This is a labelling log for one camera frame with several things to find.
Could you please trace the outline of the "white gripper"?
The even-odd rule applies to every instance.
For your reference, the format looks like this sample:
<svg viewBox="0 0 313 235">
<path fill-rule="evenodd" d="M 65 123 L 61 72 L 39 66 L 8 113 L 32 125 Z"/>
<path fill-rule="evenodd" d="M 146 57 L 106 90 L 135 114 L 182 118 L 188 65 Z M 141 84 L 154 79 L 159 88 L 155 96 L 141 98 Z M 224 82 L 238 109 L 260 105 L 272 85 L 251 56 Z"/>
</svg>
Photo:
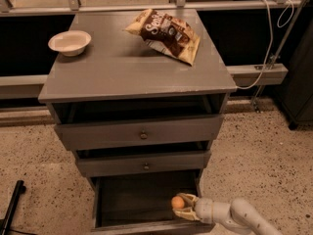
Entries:
<svg viewBox="0 0 313 235">
<path fill-rule="evenodd" d="M 173 209 L 173 212 L 181 218 L 190 221 L 200 221 L 206 224 L 213 223 L 213 201 L 208 198 L 200 198 L 193 194 L 179 193 L 185 203 L 183 209 Z"/>
</svg>

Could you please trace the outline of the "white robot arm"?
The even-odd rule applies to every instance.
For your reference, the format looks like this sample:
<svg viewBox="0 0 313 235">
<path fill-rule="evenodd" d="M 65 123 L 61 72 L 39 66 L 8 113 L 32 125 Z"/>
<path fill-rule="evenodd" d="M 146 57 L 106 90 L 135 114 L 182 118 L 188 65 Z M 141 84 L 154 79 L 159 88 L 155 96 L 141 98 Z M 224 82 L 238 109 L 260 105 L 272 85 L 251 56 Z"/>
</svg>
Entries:
<svg viewBox="0 0 313 235">
<path fill-rule="evenodd" d="M 283 235 L 248 201 L 236 198 L 231 204 L 214 202 L 193 194 L 178 193 L 171 199 L 171 207 L 178 217 L 204 224 L 219 223 L 241 235 Z"/>
</svg>

